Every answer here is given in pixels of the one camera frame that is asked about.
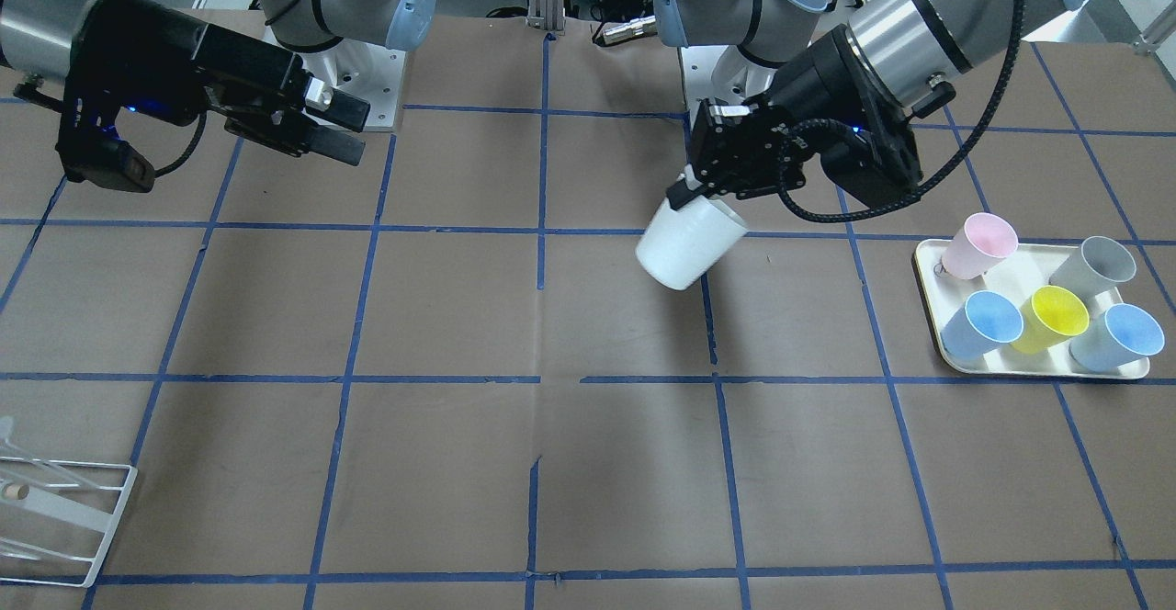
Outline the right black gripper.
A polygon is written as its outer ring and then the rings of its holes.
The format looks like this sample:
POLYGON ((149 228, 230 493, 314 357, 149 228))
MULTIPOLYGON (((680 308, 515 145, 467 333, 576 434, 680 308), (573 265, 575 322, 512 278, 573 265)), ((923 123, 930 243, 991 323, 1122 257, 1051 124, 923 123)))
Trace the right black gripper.
MULTIPOLYGON (((176 126, 215 110, 225 130, 270 150, 360 165, 361 138, 315 123, 281 96, 289 62, 278 51, 151 0, 96 0, 74 36, 64 94, 176 126)), ((319 78, 308 79, 303 102, 312 116, 345 130, 365 132, 370 113, 367 100, 319 78)))

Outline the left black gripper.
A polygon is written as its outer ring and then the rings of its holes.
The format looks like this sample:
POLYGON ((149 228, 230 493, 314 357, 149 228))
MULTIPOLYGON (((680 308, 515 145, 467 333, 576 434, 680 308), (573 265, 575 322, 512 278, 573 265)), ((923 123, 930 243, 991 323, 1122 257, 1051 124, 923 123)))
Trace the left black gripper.
POLYGON ((776 71, 768 91, 739 105, 704 100, 690 133, 688 165, 664 190, 673 212, 695 197, 777 195, 806 185, 803 166, 861 132, 908 128, 902 107, 883 94, 846 27, 833 28, 776 71))

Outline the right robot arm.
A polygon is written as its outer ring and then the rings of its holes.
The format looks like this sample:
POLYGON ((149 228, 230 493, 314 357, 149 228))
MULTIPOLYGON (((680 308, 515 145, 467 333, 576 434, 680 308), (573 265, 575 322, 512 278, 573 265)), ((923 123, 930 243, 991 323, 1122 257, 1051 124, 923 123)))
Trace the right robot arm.
POLYGON ((358 165, 360 133, 390 130, 407 54, 436 0, 4 0, 14 96, 58 113, 72 182, 146 192, 152 166, 116 130, 121 110, 223 129, 299 157, 358 165))

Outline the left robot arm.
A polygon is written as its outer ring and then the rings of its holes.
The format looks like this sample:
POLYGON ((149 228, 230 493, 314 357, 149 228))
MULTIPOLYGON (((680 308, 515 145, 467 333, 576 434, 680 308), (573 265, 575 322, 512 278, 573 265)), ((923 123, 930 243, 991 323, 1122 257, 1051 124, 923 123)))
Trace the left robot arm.
POLYGON ((869 0, 810 41, 831 0, 652 0, 671 48, 729 46, 770 74, 764 91, 700 105, 671 209, 699 197, 776 195, 814 223, 916 203, 963 162, 1011 82, 1020 42, 1087 0, 869 0), (956 95, 954 80, 1003 54, 978 125, 924 177, 910 129, 956 95))

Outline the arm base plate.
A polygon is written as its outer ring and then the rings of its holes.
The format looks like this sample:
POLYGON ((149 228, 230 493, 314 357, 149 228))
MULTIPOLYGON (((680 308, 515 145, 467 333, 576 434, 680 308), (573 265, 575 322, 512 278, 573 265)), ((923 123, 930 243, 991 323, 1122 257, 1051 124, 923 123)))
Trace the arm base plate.
POLYGON ((377 130, 395 129, 406 56, 417 51, 428 36, 429 12, 415 4, 393 0, 288 0, 286 4, 262 0, 262 4, 267 40, 278 45, 276 56, 289 62, 278 89, 286 102, 305 110, 306 87, 310 78, 319 78, 370 103, 365 130, 370 126, 377 130))
POLYGON ((749 96, 767 91, 780 62, 751 56, 739 45, 690 45, 679 49, 682 69, 684 103, 688 110, 688 129, 694 130, 695 120, 704 100, 719 105, 739 105, 749 96))

